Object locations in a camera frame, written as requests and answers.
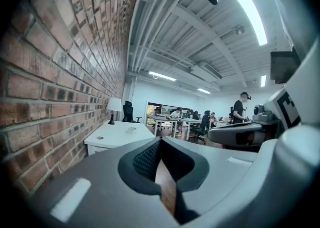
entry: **white shirt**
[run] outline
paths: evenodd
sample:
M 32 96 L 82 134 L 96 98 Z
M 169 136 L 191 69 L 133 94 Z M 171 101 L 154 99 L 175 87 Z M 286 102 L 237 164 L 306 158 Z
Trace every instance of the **white shirt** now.
M 178 112 L 172 112 L 171 114 L 170 114 L 170 116 L 172 116 L 172 117 L 180 117 L 180 113 Z

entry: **floor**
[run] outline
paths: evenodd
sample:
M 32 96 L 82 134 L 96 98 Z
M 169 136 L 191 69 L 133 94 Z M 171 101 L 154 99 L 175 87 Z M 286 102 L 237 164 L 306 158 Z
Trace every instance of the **floor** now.
M 153 127 L 147 127 L 152 133 L 154 133 Z M 157 136 L 172 136 L 173 133 L 170 131 L 170 128 L 163 128 L 160 130 L 157 129 Z M 176 134 L 176 138 L 181 140 L 186 140 L 187 137 L 187 129 L 179 128 L 179 133 Z M 217 147 L 222 148 L 220 144 L 214 143 L 207 138 L 205 139 L 206 145 L 209 147 Z M 204 145 L 203 141 L 198 140 L 198 144 Z M 176 183 L 172 179 L 169 171 L 165 167 L 164 163 L 160 161 L 158 169 L 156 171 L 155 182 L 161 186 L 162 192 L 162 203 L 166 207 L 166 209 L 174 216 L 175 213 L 175 205 L 176 205 Z

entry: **white lampshade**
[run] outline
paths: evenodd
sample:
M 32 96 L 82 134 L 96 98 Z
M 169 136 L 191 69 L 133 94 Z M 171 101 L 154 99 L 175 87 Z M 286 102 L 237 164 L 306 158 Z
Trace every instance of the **white lampshade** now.
M 111 98 L 106 106 L 108 110 L 112 111 L 122 111 L 121 99 L 119 98 Z

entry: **ceiling air conditioning unit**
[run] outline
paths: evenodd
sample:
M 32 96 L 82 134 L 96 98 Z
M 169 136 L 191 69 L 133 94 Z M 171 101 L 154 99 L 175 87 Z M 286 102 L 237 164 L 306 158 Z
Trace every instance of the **ceiling air conditioning unit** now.
M 222 76 L 213 67 L 205 62 L 200 62 L 192 67 L 191 73 L 207 82 L 214 82 L 222 78 Z

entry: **brick wall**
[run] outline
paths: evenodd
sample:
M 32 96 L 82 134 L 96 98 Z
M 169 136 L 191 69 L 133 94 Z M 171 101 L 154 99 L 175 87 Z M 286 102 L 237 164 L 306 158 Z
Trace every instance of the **brick wall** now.
M 0 157 L 31 195 L 86 156 L 122 98 L 136 0 L 22 0 L 0 43 Z

